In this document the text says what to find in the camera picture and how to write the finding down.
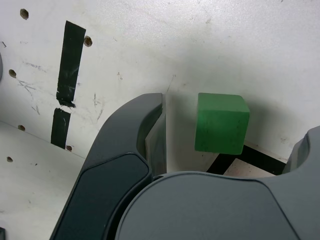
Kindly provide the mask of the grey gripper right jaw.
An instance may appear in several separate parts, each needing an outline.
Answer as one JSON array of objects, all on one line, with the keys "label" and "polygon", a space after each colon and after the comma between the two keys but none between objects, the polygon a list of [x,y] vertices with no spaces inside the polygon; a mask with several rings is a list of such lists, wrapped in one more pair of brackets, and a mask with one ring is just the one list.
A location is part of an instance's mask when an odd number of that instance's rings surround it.
[{"label": "grey gripper right jaw", "polygon": [[320,129],[293,148],[286,172],[241,178],[185,171],[145,187],[117,227],[118,240],[317,240]]}]

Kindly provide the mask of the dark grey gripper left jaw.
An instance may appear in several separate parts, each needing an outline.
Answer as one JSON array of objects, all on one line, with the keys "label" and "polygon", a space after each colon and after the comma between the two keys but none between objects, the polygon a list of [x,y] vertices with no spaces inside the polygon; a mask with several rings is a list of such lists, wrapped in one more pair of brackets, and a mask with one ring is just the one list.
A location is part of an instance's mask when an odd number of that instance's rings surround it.
[{"label": "dark grey gripper left jaw", "polygon": [[53,240],[113,240],[132,199],[152,183],[145,140],[163,112],[161,93],[142,94],[103,124],[51,234]]}]

